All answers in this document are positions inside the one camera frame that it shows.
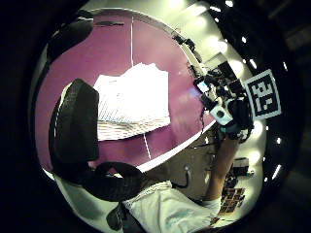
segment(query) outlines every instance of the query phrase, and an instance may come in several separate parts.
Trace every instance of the purple table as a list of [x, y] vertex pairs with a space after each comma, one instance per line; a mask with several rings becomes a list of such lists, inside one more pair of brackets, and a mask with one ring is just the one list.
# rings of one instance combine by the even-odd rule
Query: purple table
[[[124, 26], [95, 27], [86, 40], [55, 61], [41, 86], [35, 113], [36, 145], [41, 165], [48, 171], [52, 169], [48, 147], [49, 123], [63, 87], [76, 78], [94, 85], [100, 74], [119, 76], [131, 67], [131, 18], [101, 16], [94, 19], [95, 22], [99, 20], [123, 21]], [[167, 33], [134, 20], [132, 47], [134, 65], [155, 63], [158, 69], [169, 73], [171, 123], [146, 134], [151, 159], [144, 137], [140, 135], [99, 142], [100, 158], [94, 164], [114, 160], [139, 166], [148, 162], [149, 165], [143, 169], [146, 171], [189, 144], [188, 139], [201, 130], [199, 115], [202, 106], [199, 93], [192, 85], [187, 58]], [[205, 116], [204, 121], [205, 125], [213, 123], [210, 116]]]

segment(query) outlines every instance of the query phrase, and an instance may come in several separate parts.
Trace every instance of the white paper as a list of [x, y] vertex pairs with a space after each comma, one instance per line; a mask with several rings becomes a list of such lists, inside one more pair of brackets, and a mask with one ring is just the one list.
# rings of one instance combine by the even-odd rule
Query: white paper
[[168, 73], [155, 64], [137, 64], [120, 77], [100, 75], [98, 140], [117, 140], [170, 123]]

